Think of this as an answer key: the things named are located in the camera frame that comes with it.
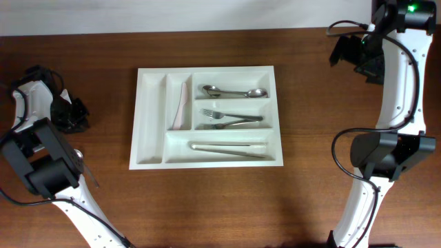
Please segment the small steel spoon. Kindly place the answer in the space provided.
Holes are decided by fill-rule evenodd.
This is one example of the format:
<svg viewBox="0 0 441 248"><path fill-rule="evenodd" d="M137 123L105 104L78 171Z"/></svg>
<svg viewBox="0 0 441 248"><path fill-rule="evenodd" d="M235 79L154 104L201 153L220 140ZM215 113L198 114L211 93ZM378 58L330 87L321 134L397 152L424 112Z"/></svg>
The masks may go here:
<svg viewBox="0 0 441 248"><path fill-rule="evenodd" d="M74 151L76 152L76 155L79 157L80 161L82 162L82 164L83 164L83 169L84 169L84 172L86 173L86 175L87 175L87 176L90 178L90 180L94 183L94 186L95 186L96 188L99 188L99 187L100 187L99 183L97 182L97 180L96 180L95 177L93 176L93 174L92 174L90 168L85 164L83 153L82 153L80 150L78 150L78 149L74 149Z"/></svg>

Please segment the pink plastic knife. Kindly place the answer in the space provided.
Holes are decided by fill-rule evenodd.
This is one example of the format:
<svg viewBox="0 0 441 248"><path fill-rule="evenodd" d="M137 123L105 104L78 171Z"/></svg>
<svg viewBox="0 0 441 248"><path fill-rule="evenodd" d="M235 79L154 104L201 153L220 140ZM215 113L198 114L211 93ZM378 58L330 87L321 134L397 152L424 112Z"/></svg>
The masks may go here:
<svg viewBox="0 0 441 248"><path fill-rule="evenodd" d="M184 107L188 100L188 88L186 82L182 83L181 86L181 97L178 104L178 109L176 112L176 116L172 125L172 130L179 130L184 121Z"/></svg>

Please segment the large steel spoon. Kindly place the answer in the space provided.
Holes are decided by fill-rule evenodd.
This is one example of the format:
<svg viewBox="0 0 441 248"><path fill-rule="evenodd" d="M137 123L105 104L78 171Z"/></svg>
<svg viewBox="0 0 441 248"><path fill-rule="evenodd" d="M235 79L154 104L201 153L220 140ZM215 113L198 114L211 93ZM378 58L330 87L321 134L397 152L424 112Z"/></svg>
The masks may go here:
<svg viewBox="0 0 441 248"><path fill-rule="evenodd" d="M246 92L224 91L224 90L220 90L214 85L204 85L202 89L204 93L206 93L208 96L213 98L218 98L223 95L242 96L247 98Z"/></svg>
<svg viewBox="0 0 441 248"><path fill-rule="evenodd" d="M267 98L268 93L263 89L253 89L246 92L247 98Z"/></svg>

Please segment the steel tongs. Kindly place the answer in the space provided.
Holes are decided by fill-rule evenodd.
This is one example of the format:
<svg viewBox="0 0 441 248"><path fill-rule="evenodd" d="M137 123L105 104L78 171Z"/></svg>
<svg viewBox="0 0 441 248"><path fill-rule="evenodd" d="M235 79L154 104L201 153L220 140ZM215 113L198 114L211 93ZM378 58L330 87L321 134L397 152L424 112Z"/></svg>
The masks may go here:
<svg viewBox="0 0 441 248"><path fill-rule="evenodd" d="M211 152L217 154L228 154L235 156L246 156L252 158L265 158L266 143L209 143L209 142L191 142L189 147L192 150L200 152Z"/></svg>

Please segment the steel fork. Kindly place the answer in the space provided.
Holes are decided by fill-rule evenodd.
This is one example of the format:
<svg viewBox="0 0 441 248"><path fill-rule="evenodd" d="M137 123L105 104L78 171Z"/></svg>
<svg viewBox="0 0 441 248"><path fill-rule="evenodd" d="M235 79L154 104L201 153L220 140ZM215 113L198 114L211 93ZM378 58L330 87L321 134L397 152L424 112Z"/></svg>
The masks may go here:
<svg viewBox="0 0 441 248"><path fill-rule="evenodd" d="M196 127L197 130L224 130L227 127L230 126L237 126L237 125L244 125L248 123L257 123L257 121L251 121L251 120L239 120L239 121L230 121L226 123L215 123L215 124L200 124Z"/></svg>
<svg viewBox="0 0 441 248"><path fill-rule="evenodd" d="M217 112L214 110L202 109L201 114L204 116L213 118L213 119L221 119L223 117L232 117L232 118L241 118L250 121L262 121L264 119L263 116L248 116L248 115L240 115L240 114L227 114L223 112Z"/></svg>

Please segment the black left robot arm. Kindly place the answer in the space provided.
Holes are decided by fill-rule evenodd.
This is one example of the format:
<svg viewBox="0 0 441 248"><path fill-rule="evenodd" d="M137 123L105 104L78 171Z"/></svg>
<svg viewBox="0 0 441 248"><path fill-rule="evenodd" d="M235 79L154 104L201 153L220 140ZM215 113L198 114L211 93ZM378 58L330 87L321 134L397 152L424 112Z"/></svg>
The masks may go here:
<svg viewBox="0 0 441 248"><path fill-rule="evenodd" d="M1 138L1 153L25 188L71 220L91 247L132 247L93 199L85 181L91 172L83 154L65 135L89 127L88 109L65 88L63 77L35 65L11 82L15 102L12 128Z"/></svg>

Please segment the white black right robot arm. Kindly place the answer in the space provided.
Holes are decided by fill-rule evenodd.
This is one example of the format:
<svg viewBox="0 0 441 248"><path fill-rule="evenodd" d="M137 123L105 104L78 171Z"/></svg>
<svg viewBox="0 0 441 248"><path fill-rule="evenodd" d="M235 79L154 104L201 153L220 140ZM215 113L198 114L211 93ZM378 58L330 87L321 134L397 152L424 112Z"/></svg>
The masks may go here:
<svg viewBox="0 0 441 248"><path fill-rule="evenodd" d="M424 71L436 27L434 1L374 1L368 24L337 34L331 65L347 61L383 87L376 126L353 127L353 184L328 247L367 247L380 204L400 175L434 153L423 115Z"/></svg>

